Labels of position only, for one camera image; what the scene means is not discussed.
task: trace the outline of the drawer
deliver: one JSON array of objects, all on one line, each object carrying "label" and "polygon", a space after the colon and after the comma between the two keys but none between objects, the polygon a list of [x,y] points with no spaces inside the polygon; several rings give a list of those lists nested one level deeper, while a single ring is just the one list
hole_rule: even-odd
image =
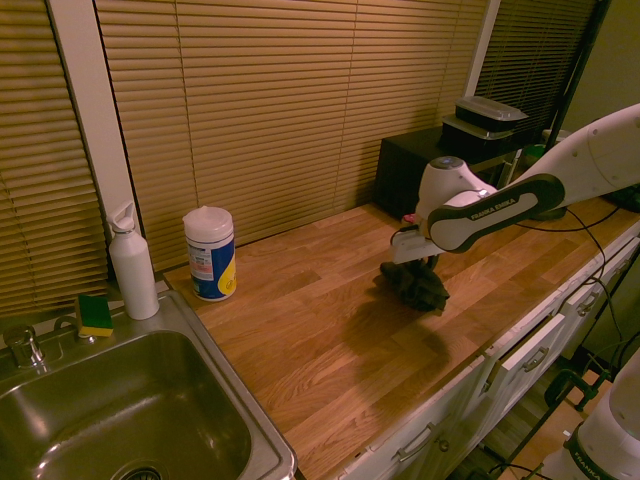
[{"label": "drawer", "polygon": [[339,480],[371,480],[382,474],[399,473],[422,456],[437,426],[460,410],[460,402],[471,389],[472,373],[483,361],[484,358],[476,359],[414,411],[402,426],[374,441],[344,469]]},{"label": "drawer", "polygon": [[502,418],[558,357],[556,340],[565,325],[563,314],[549,315],[496,361],[489,377],[488,396],[494,399],[497,418]]}]

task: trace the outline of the green object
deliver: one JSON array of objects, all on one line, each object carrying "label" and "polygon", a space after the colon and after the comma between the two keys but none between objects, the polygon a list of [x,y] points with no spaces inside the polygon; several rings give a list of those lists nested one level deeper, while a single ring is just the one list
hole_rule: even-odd
[{"label": "green object", "polygon": [[76,317],[80,335],[108,337],[113,332],[111,312],[106,298],[79,295],[76,300]]},{"label": "green object", "polygon": [[526,168],[532,167],[544,155],[544,145],[529,145],[522,152],[522,162]]}]

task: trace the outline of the bottle cap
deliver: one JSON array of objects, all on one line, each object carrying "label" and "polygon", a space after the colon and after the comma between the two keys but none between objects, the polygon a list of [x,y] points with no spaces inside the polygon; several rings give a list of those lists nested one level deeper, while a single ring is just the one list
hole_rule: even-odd
[{"label": "bottle cap", "polygon": [[125,202],[115,212],[107,215],[107,222],[115,233],[127,233],[136,228],[133,211],[133,202]]},{"label": "bottle cap", "polygon": [[233,234],[233,219],[223,208],[203,206],[191,210],[182,220],[185,234],[196,242],[219,242]]}]

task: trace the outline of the rag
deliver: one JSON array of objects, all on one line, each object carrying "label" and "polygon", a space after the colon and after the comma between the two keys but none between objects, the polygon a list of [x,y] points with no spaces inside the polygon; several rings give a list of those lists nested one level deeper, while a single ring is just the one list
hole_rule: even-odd
[{"label": "rag", "polygon": [[430,257],[427,262],[384,262],[380,265],[380,271],[405,305],[421,312],[442,311],[449,298],[449,292],[433,271],[436,262],[437,257]]}]

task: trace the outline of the sink drain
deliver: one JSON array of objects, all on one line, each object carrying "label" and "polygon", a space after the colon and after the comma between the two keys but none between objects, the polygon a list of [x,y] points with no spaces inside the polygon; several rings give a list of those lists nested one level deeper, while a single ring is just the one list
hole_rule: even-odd
[{"label": "sink drain", "polygon": [[160,474],[153,468],[137,468],[127,473],[122,480],[162,480]]}]

